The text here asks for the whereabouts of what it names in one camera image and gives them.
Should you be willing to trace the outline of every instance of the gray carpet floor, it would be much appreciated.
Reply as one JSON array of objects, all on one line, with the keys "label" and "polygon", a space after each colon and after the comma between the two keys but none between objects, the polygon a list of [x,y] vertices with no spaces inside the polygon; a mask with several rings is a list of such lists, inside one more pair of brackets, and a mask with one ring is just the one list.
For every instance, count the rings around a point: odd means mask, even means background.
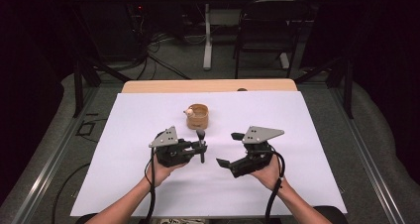
[{"label": "gray carpet floor", "polygon": [[[192,79],[233,78],[232,42],[233,38],[229,35],[220,34],[218,36],[216,34],[214,36],[212,69],[210,71],[203,71],[202,69],[204,56],[202,43],[188,44],[169,39],[160,42],[159,45],[151,46],[152,50],[157,51],[151,54],[175,66]],[[258,66],[262,64],[273,66],[278,64],[278,61],[273,62],[273,56],[270,55],[260,55],[259,57],[246,55],[241,59],[241,62],[245,62],[249,66],[255,64]],[[111,64],[116,68],[123,65],[121,63]],[[126,69],[122,73],[135,79],[142,66]],[[280,70],[277,73],[241,71],[240,77],[284,77],[284,71]],[[70,76],[62,82],[65,94],[61,105],[27,169],[3,203],[0,209],[0,223],[12,223],[13,220],[16,220],[19,208],[25,202],[35,181],[51,158],[51,154],[59,144],[66,142],[63,159],[59,161],[58,169],[53,174],[51,182],[48,183],[47,190],[42,193],[39,202],[34,205],[28,218],[30,223],[52,223],[53,204],[59,189],[71,173],[91,161],[96,147],[95,141],[99,140],[106,125],[104,119],[108,117],[116,95],[123,86],[121,82],[109,74],[103,72],[99,72],[99,74],[103,80],[100,87],[89,88],[86,86],[84,88],[84,92],[87,94],[86,98],[90,96],[91,99],[89,99],[85,110],[78,119],[72,118],[75,105],[72,77]],[[300,74],[302,74],[302,71],[295,68],[292,77],[297,77]],[[333,175],[342,189],[343,199],[349,211],[348,221],[351,224],[390,223],[366,167],[361,162],[361,155],[355,145],[354,133],[349,129],[347,118],[334,99],[333,92],[340,92],[341,90],[328,89],[323,83],[325,75],[320,74],[310,82],[299,84],[298,89],[303,93]],[[149,60],[144,74],[139,79],[148,80],[151,78],[182,79],[168,69]],[[392,134],[385,119],[365,91],[356,84],[353,98],[355,115],[353,121],[357,125],[360,135],[365,141],[405,223],[420,223],[420,214],[418,213],[418,210],[420,210],[420,187],[409,178],[404,167],[396,158]],[[69,138],[63,140],[63,135],[69,131],[71,124],[75,124],[74,127],[78,128],[83,122],[89,121],[95,124],[90,136],[84,138],[76,136],[77,131],[73,129]],[[56,223],[75,222],[75,218],[69,217],[69,212],[86,172],[87,168],[77,172],[62,190],[56,204]],[[291,217],[283,217],[282,221],[283,223],[295,223]]]}]

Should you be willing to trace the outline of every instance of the black chair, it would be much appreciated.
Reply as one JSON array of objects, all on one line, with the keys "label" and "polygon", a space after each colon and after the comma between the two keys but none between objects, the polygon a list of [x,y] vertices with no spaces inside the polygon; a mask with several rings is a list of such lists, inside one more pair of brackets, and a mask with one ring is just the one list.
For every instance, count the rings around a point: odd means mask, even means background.
[{"label": "black chair", "polygon": [[310,15],[310,7],[304,1],[255,0],[241,11],[239,32],[235,44],[235,78],[238,78],[240,52],[244,53],[291,53],[287,76],[301,28]]}]

